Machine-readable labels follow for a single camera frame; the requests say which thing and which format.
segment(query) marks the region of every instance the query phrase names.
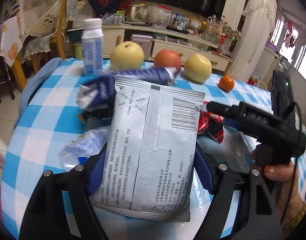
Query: blue checkered tablecloth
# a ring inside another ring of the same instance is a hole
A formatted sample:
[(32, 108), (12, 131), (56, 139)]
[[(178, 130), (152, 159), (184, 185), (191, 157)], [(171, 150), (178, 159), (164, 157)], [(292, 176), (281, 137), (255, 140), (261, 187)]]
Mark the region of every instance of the blue checkered tablecloth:
[[(105, 60), (104, 65), (108, 67), (109, 60)], [(152, 62), (143, 63), (143, 68), (151, 66)], [(77, 117), (82, 110), (78, 108), (75, 100), (79, 84), (89, 80), (83, 76), (83, 73), (82, 61), (73, 59), (64, 61), (32, 98), (11, 138), (3, 169), (1, 195), (3, 222), (16, 238), (29, 198), (43, 171), (64, 172), (58, 157), (60, 150), (84, 133), (85, 124)], [(175, 86), (204, 92), (206, 101), (212, 100), (226, 105), (237, 105), (239, 101), (245, 101), (271, 112), (269, 92), (242, 82), (235, 82), (234, 89), (230, 93), (224, 93), (217, 87), (219, 79), (219, 75), (212, 74), (204, 85), (198, 85), (178, 75)], [(306, 153), (300, 158), (299, 163), (299, 191), (301, 191), (306, 179)], [(63, 192), (68, 222), (71, 231), (78, 235), (69, 196), (66, 193)], [(231, 232), (238, 196), (239, 192), (235, 192), (223, 236)], [(196, 174), (190, 198), (191, 222), (189, 223), (132, 219), (96, 207), (95, 212), (112, 240), (142, 239), (147, 235), (154, 239), (186, 240), (193, 238), (212, 199), (212, 196), (202, 188)]]

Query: gold bracelet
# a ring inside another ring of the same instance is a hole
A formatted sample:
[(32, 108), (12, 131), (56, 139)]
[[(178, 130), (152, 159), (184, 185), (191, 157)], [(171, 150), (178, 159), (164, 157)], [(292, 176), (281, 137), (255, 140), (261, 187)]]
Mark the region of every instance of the gold bracelet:
[(287, 237), (292, 232), (292, 230), (300, 223), (305, 213), (306, 213), (306, 203), (303, 203), (303, 207), (300, 213), (294, 219), (292, 219), (289, 223), (282, 226), (282, 233), (285, 237)]

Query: white plastic bottle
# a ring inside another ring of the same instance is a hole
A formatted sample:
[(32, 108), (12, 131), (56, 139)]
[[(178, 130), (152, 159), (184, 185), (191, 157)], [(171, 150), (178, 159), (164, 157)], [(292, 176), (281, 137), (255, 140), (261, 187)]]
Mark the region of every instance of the white plastic bottle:
[(84, 20), (82, 48), (86, 77), (97, 75), (103, 68), (103, 37), (102, 19)]

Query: white bottle cap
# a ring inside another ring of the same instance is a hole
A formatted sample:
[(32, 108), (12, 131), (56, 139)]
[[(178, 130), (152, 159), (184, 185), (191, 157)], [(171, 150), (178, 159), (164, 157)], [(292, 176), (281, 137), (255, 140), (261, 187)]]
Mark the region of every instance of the white bottle cap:
[(85, 29), (100, 29), (102, 28), (102, 19), (91, 18), (84, 20)]

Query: red wrapper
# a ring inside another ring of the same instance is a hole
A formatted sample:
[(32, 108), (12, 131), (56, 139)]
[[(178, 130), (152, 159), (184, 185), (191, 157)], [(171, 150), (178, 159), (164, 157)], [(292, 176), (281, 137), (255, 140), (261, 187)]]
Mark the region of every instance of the red wrapper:
[(223, 116), (213, 114), (206, 111), (206, 104), (204, 102), (200, 111), (200, 119), (198, 120), (197, 134), (206, 134), (217, 143), (223, 141)]

